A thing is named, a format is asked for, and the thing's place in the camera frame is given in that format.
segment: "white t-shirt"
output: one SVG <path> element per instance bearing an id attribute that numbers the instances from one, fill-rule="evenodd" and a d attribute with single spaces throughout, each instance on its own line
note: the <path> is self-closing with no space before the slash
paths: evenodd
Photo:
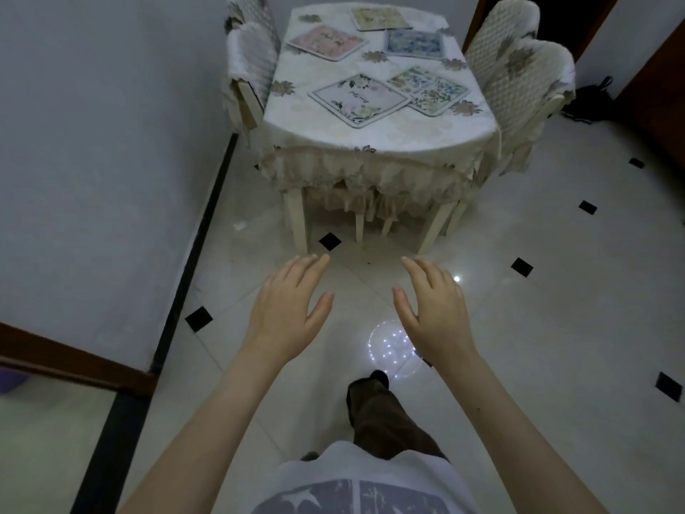
<path id="1" fill-rule="evenodd" d="M 286 462 L 244 505 L 252 514 L 474 514 L 475 502 L 450 462 L 416 451 L 381 460 L 335 442 L 316 460 Z"/>

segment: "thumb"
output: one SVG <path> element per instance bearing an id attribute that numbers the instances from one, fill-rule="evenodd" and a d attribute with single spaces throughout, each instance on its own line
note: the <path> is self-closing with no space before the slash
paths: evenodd
<path id="1" fill-rule="evenodd" d="M 319 333 L 319 330 L 326 322 L 326 319 L 328 319 L 328 315 L 331 313 L 333 308 L 334 297 L 334 293 L 327 292 L 322 294 L 319 298 L 319 301 L 316 302 L 312 313 L 309 314 L 309 317 L 305 320 L 304 326 L 307 331 L 309 331 L 312 339 L 316 337 L 316 335 Z"/>
<path id="2" fill-rule="evenodd" d="M 393 288 L 392 289 L 392 300 L 395 303 L 395 310 L 399 316 L 399 320 L 404 327 L 405 332 L 409 334 L 410 331 L 414 331 L 418 328 L 418 319 L 412 306 L 409 304 L 409 299 L 407 298 L 407 293 L 403 288 Z"/>

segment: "person's right arm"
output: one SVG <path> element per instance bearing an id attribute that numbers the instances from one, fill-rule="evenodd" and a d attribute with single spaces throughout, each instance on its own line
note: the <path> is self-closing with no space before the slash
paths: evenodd
<path id="1" fill-rule="evenodd" d="M 418 302 L 392 290 L 402 326 L 462 406 L 519 514 L 606 513 L 478 354 L 461 288 L 444 268 L 402 258 Z"/>

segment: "person's left hand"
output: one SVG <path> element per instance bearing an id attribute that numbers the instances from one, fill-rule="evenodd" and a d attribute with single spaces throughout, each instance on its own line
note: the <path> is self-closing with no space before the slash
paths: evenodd
<path id="1" fill-rule="evenodd" d="M 241 349 L 258 354 L 280 370 L 310 345 L 333 307 L 333 293 L 319 298 L 307 316 L 316 285 L 331 257 L 316 254 L 288 261 L 267 278 L 252 305 Z"/>

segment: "quilted chair cover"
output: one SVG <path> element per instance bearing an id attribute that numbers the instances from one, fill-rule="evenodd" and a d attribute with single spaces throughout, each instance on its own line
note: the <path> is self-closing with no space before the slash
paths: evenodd
<path id="1" fill-rule="evenodd" d="M 276 52 L 281 50 L 281 40 L 276 32 L 276 25 L 267 0 L 228 0 L 227 29 L 235 28 L 243 23 L 257 23 L 264 27 L 269 34 Z"/>
<path id="2" fill-rule="evenodd" d="M 225 108 L 233 123 L 244 130 L 253 129 L 261 116 L 252 115 L 238 89 L 238 81 L 250 85 L 262 107 L 267 106 L 278 53 L 267 32 L 257 23 L 245 23 L 231 30 L 226 38 L 228 79 L 224 82 Z"/>
<path id="3" fill-rule="evenodd" d="M 575 97 L 573 56 L 560 44 L 524 38 L 497 63 L 484 95 L 501 129 L 502 156 L 512 153 L 504 172 L 526 170 L 544 121 L 527 137 L 518 132 L 557 94 L 564 105 Z"/>
<path id="4" fill-rule="evenodd" d="M 540 25 L 540 7 L 528 0 L 502 0 L 492 7 L 465 53 L 481 88 L 494 73 L 495 64 L 522 37 L 535 38 Z"/>

